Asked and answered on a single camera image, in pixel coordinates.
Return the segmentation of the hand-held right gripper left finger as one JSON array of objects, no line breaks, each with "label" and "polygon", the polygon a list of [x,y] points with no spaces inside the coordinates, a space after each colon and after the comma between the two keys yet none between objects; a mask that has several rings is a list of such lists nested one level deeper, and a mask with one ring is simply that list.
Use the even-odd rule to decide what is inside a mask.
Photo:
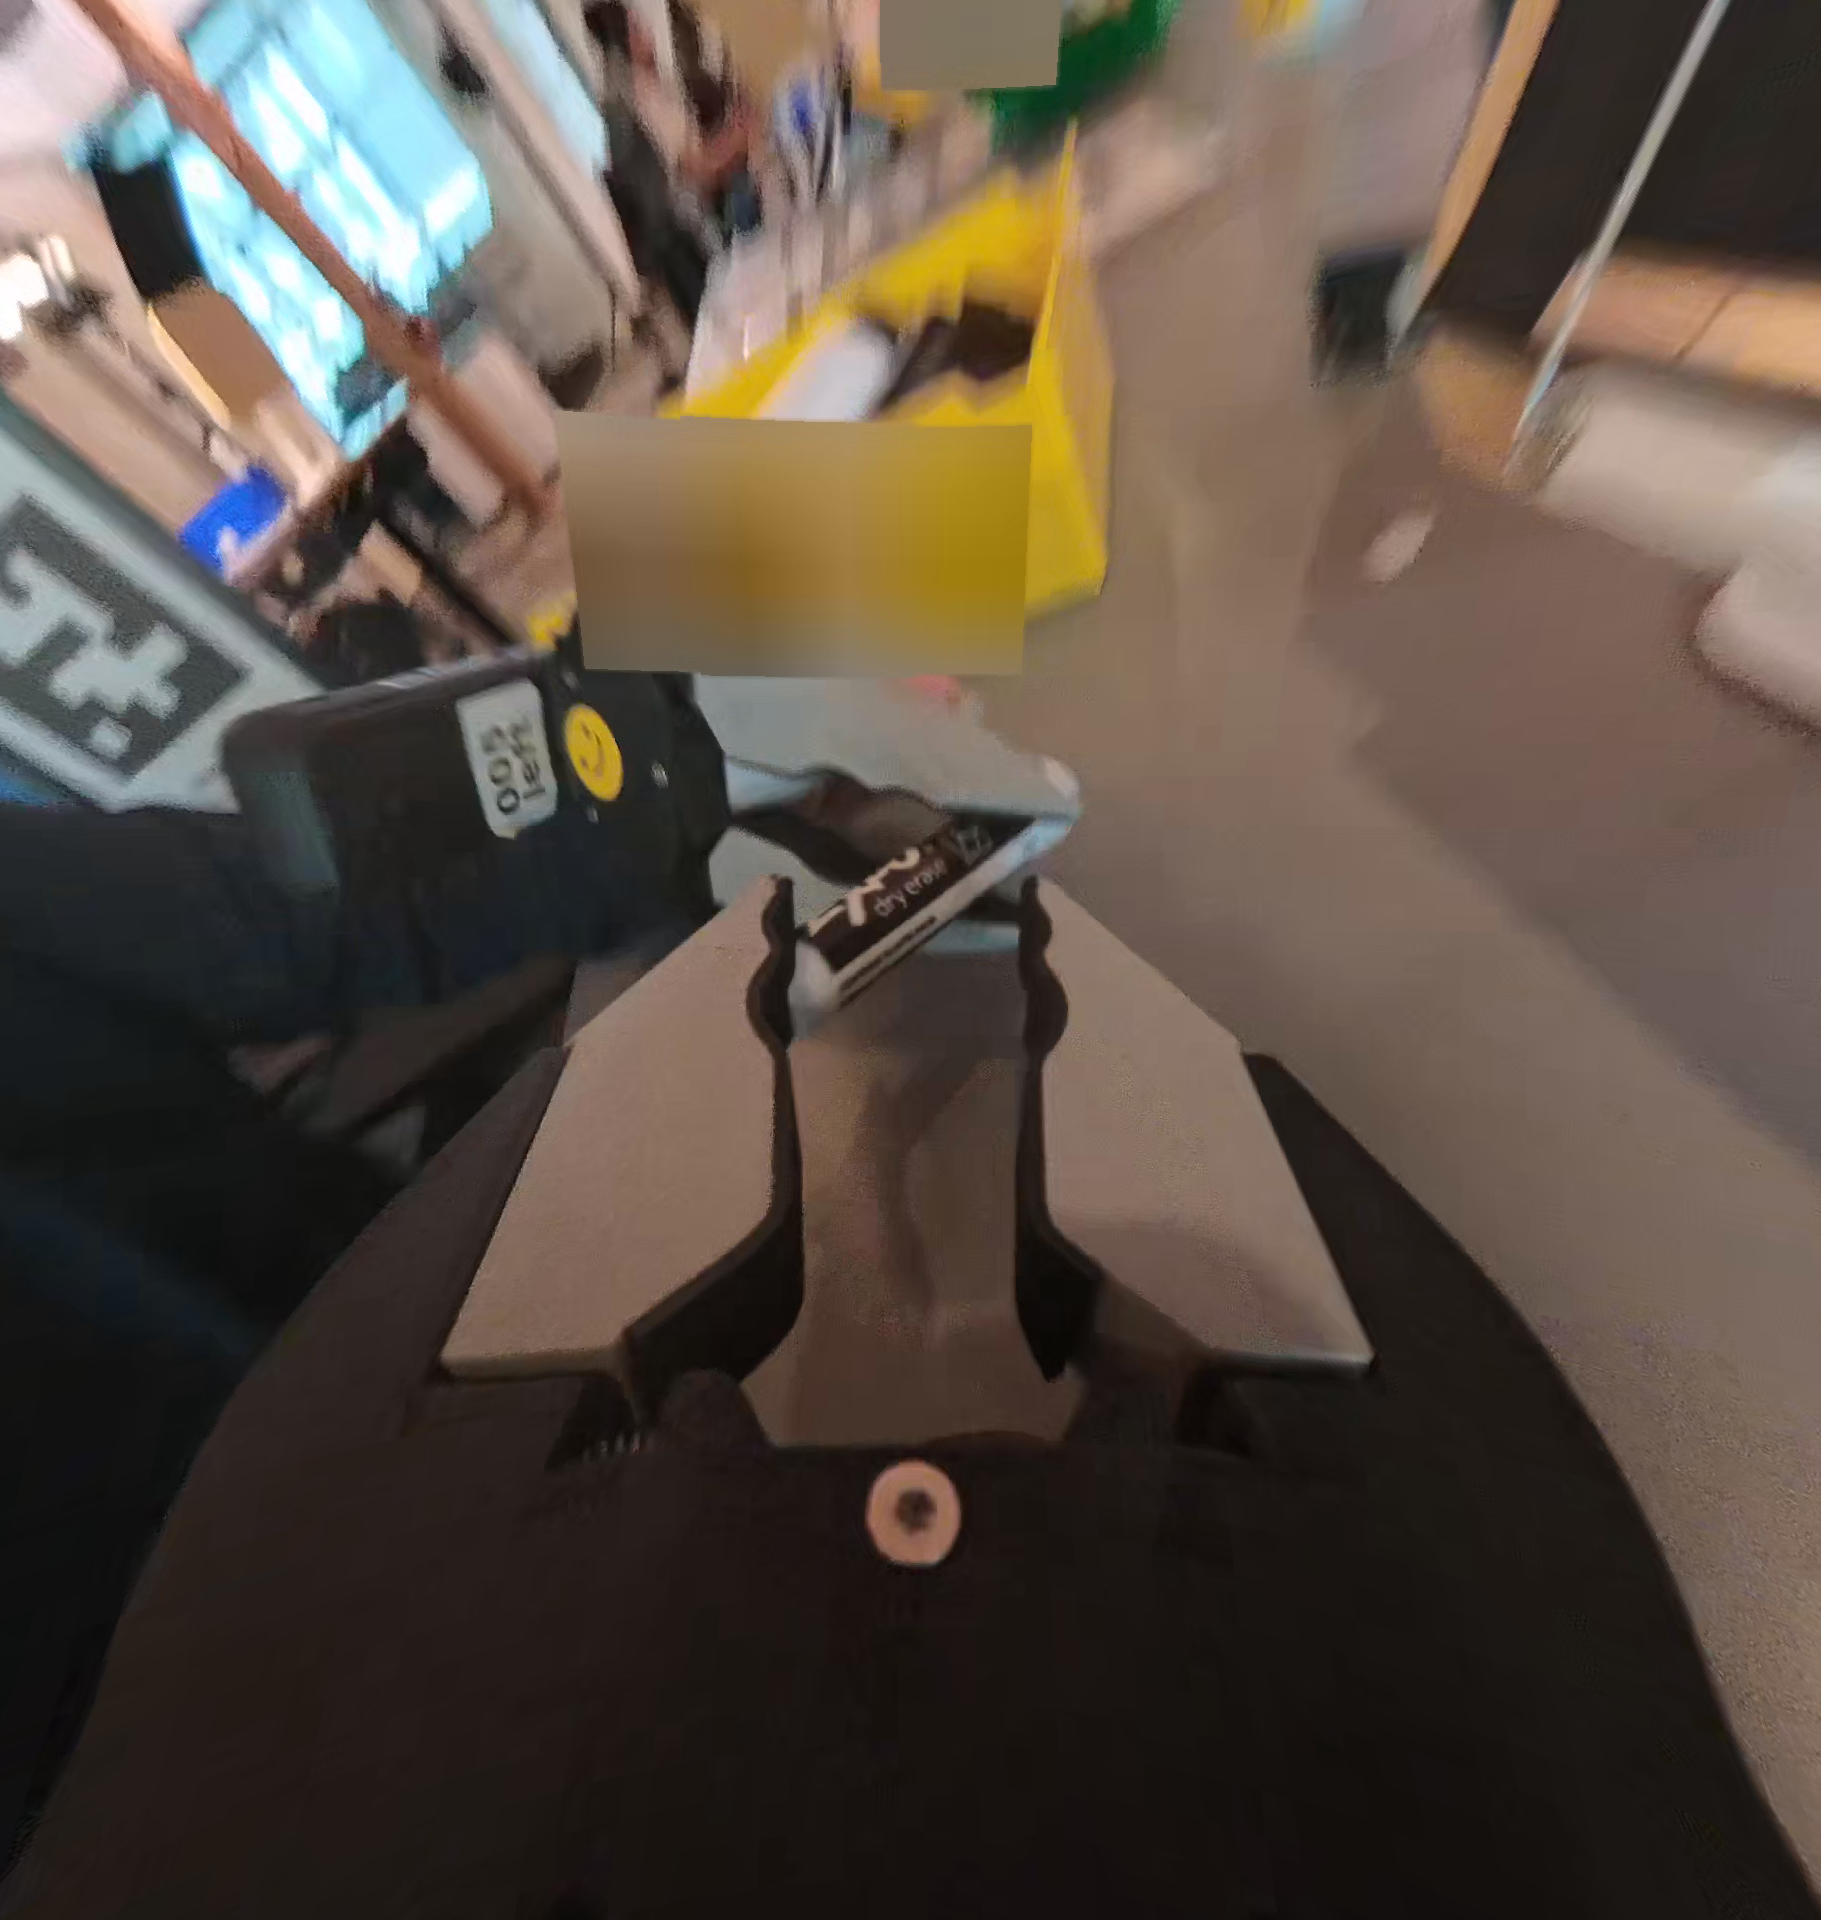
[{"label": "hand-held right gripper left finger", "polygon": [[457,1381],[743,1381],[803,1304],[787,881],[760,878],[573,1037],[442,1344]]}]

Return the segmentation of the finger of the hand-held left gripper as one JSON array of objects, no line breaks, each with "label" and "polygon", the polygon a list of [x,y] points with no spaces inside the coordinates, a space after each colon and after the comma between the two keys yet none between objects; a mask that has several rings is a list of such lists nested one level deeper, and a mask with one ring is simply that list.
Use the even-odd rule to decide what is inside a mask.
[{"label": "finger of the hand-held left gripper", "polygon": [[1007,952],[1019,921],[1016,900],[850,900],[850,946],[866,962]]},{"label": "finger of the hand-held left gripper", "polygon": [[1078,821],[1078,780],[1050,757],[869,763],[773,770],[728,761],[733,819],[773,815],[806,827],[931,827],[981,815]]}]

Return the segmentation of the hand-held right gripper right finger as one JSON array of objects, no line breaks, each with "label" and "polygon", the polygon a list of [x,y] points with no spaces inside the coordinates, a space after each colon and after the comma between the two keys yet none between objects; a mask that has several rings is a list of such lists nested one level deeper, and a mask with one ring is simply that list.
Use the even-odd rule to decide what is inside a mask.
[{"label": "hand-held right gripper right finger", "polygon": [[1363,1379],[1373,1343],[1234,1032],[1041,878],[1019,981],[1014,1304],[1041,1375]]}]

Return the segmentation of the black white whiteboard marker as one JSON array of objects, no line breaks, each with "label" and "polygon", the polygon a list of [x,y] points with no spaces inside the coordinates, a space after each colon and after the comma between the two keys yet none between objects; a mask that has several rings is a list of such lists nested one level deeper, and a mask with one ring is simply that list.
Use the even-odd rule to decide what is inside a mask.
[{"label": "black white whiteboard marker", "polygon": [[959,817],[796,929],[787,1013],[801,1038],[1053,852],[1067,819]]}]

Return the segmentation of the yellow storage bin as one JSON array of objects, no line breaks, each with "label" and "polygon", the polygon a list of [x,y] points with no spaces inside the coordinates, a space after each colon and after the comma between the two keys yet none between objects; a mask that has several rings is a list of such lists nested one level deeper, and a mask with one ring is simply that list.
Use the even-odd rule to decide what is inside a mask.
[{"label": "yellow storage bin", "polygon": [[1101,317],[1080,140],[1003,167],[923,232],[837,282],[773,345],[689,380],[669,421],[788,421],[798,380],[850,333],[892,349],[882,423],[1027,433],[1025,616],[1092,600],[1111,566],[1116,369]]}]

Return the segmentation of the black white marker tag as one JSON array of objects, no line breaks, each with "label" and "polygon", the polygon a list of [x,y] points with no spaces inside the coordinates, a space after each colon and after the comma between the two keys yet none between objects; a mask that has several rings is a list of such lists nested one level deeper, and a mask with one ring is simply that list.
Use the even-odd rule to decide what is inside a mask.
[{"label": "black white marker tag", "polygon": [[279,631],[0,394],[0,803],[231,813],[226,733],[319,692]]}]

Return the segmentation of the wooden beam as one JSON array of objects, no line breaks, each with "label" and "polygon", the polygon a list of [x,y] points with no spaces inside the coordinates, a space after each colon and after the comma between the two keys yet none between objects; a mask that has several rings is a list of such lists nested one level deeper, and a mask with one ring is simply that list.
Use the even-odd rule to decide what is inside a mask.
[{"label": "wooden beam", "polygon": [[124,70],[154,93],[179,129],[196,135],[241,185],[245,195],[344,301],[365,331],[371,351],[419,396],[466,451],[490,470],[504,496],[530,526],[546,514],[551,482],[525,459],[459,385],[442,359],[439,336],[406,319],[386,294],[365,282],[298,196],[241,132],[223,98],[203,84],[181,38],[154,15],[122,2],[75,2],[76,12],[105,38]]}]

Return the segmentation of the glass partition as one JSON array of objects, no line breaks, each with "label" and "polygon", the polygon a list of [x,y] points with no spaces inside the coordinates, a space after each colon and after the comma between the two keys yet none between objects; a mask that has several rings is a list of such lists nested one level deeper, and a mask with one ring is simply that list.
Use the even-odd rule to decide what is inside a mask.
[{"label": "glass partition", "polygon": [[[464,282],[490,239],[490,188],[371,5],[204,5],[185,47],[365,287],[441,333],[472,321]],[[107,112],[76,156],[100,177],[162,168],[204,279],[342,454],[365,454],[400,418],[403,382],[344,299],[154,93]]]}]

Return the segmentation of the green storage bin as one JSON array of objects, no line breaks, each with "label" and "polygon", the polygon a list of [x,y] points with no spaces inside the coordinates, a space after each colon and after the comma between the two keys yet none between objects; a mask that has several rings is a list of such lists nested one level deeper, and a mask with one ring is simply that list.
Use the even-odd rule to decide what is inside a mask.
[{"label": "green storage bin", "polygon": [[987,88],[983,108],[995,155],[1050,142],[1111,104],[1163,59],[1184,2],[1067,2],[1056,79],[1043,86]]}]

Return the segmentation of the white stand base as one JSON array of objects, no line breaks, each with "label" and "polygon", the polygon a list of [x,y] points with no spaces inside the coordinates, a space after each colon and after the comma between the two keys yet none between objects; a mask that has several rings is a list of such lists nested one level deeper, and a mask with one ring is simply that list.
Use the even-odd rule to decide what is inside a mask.
[{"label": "white stand base", "polygon": [[1821,557],[1750,558],[1714,592],[1694,644],[1725,680],[1821,735]]}]

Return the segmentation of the white stand ledge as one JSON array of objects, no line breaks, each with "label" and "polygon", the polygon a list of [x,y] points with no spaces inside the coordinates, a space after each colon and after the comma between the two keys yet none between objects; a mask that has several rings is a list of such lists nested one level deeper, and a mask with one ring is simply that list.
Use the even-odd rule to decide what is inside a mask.
[{"label": "white stand ledge", "polygon": [[1547,468],[1538,500],[1702,573],[1773,565],[1821,579],[1821,433],[1737,442],[1599,426]]}]

